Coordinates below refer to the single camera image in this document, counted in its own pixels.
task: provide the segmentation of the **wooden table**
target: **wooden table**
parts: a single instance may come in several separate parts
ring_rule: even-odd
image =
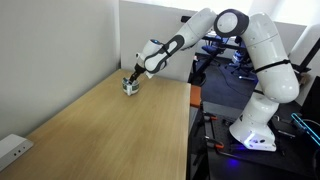
[[[0,179],[185,179],[190,84],[142,75],[133,96],[118,70],[26,138]]]

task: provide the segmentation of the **electrical socket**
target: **electrical socket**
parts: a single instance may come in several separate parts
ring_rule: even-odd
[[[33,142],[15,134],[0,141],[0,172],[33,146]]]

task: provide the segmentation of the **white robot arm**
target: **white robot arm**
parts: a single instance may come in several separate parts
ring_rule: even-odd
[[[248,149],[275,151],[275,136],[267,123],[279,103],[288,103],[298,96],[299,84],[277,28],[266,14],[248,17],[228,9],[216,15],[205,8],[192,16],[166,44],[148,41],[142,53],[137,54],[138,62],[129,82],[145,71],[151,78],[165,68],[172,54],[193,46],[212,26],[221,37],[243,39],[259,80],[243,113],[230,126],[230,133]]]

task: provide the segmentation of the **wire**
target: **wire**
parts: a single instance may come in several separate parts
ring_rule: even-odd
[[[218,67],[218,69],[219,69],[219,71],[221,72],[221,74],[223,75],[224,81],[226,82],[227,86],[228,86],[230,89],[234,90],[235,92],[237,92],[238,94],[240,94],[240,95],[242,95],[242,96],[250,97],[250,96],[248,96],[248,95],[246,95],[246,94],[243,94],[243,93],[239,92],[239,91],[236,90],[235,88],[231,87],[230,84],[229,84],[228,81],[227,81],[227,78],[226,78],[225,74],[222,72],[222,70],[220,69],[220,67]]]
[[[273,117],[276,117],[278,121],[280,121],[280,117],[278,115],[273,115]]]
[[[314,153],[313,153],[313,157],[312,157],[312,167],[313,167],[313,173],[314,176],[317,180],[319,180],[319,176],[317,174],[317,154],[319,152],[320,149],[317,149]]]
[[[320,127],[320,124],[317,123],[317,122],[315,122],[315,121],[312,121],[312,120],[309,120],[309,119],[304,119],[303,121],[305,121],[305,122],[312,122],[312,123],[314,123],[314,124],[316,124],[317,126]]]

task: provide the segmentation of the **desk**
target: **desk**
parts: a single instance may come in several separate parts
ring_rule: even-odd
[[[240,109],[221,106],[218,104],[203,102],[204,111],[223,116],[239,116]],[[211,122],[205,122],[205,133],[213,138]],[[215,149],[207,148],[207,156],[210,180],[215,179],[246,179],[246,180],[270,180],[270,179],[290,179],[290,180],[311,180],[312,178],[278,168],[237,160],[228,156],[220,155]]]
[[[185,179],[190,84],[118,70],[26,138],[34,146],[0,179]]]

